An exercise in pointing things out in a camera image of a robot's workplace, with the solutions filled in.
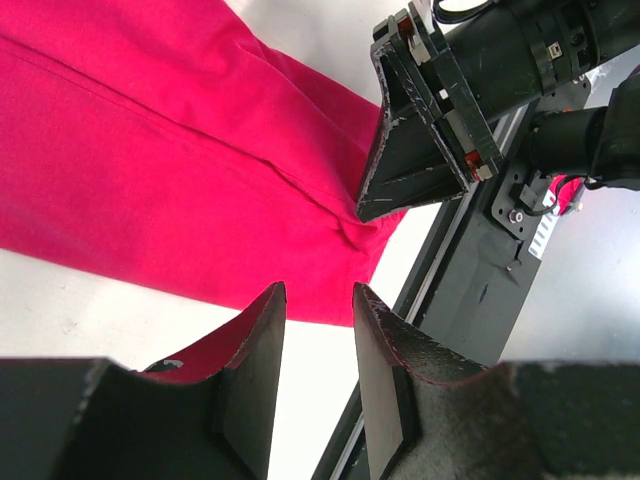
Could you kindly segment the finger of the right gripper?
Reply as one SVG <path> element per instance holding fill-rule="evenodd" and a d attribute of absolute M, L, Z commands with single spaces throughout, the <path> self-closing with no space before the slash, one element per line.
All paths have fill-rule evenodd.
<path fill-rule="evenodd" d="M 371 222 L 468 193 L 452 131 L 411 56 L 386 45 L 374 48 L 371 60 L 382 103 L 357 194 L 358 219 Z"/>

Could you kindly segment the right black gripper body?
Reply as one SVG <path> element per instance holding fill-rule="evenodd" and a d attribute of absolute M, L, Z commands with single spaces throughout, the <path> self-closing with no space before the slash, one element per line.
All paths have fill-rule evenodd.
<path fill-rule="evenodd" d="M 498 172 L 501 152 L 428 1 L 412 1 L 374 30 L 370 50 L 392 45 L 411 56 L 452 131 L 455 159 L 470 181 Z"/>

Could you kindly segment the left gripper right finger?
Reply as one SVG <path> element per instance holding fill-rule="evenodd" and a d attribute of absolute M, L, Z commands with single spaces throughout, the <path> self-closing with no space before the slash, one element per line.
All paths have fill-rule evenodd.
<path fill-rule="evenodd" d="M 353 290 L 361 403 L 374 479 L 635 479 L 634 363 L 484 367 Z"/>

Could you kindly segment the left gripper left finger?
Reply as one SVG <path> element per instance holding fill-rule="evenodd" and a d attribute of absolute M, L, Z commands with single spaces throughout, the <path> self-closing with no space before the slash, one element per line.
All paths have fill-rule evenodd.
<path fill-rule="evenodd" d="M 107 358 L 1 362 L 5 479 L 263 479 L 286 290 L 142 371 Z"/>

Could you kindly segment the pink t shirt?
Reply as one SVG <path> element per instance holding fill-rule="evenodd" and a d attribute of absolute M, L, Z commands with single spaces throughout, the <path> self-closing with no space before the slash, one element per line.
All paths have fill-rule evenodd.
<path fill-rule="evenodd" d="M 222 1 L 5 1 L 1 245 L 349 327 L 401 221 L 355 214 L 378 117 Z"/>

